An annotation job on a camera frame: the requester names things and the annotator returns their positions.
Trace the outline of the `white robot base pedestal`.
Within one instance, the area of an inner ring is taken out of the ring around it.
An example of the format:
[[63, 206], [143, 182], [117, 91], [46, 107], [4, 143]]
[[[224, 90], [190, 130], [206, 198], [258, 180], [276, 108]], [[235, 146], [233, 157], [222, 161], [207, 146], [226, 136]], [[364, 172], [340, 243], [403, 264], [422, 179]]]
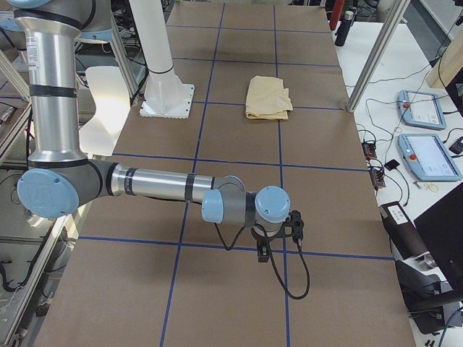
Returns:
[[195, 86], [176, 75], [160, 1], [134, 0], [130, 7], [148, 68], [140, 115], [186, 119]]

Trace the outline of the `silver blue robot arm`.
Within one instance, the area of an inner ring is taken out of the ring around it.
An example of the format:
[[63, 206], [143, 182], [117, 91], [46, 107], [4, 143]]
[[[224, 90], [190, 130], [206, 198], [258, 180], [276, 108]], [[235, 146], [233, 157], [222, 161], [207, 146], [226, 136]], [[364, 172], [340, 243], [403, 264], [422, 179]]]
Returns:
[[35, 150], [17, 185], [21, 203], [58, 218], [99, 197], [132, 196], [192, 202], [204, 221], [250, 229], [258, 259], [272, 260], [270, 243], [297, 226], [289, 195], [269, 186], [248, 192], [236, 176], [223, 178], [126, 167], [91, 160], [80, 148], [75, 41], [111, 29], [109, 1], [15, 1], [25, 33]]

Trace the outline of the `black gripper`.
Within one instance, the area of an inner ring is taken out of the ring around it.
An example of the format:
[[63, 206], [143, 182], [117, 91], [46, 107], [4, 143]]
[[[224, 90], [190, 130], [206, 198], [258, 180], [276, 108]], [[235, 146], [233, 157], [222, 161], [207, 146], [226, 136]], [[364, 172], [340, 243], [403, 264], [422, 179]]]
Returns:
[[271, 238], [262, 226], [251, 228], [251, 234], [257, 242], [258, 262], [267, 262], [271, 253]]

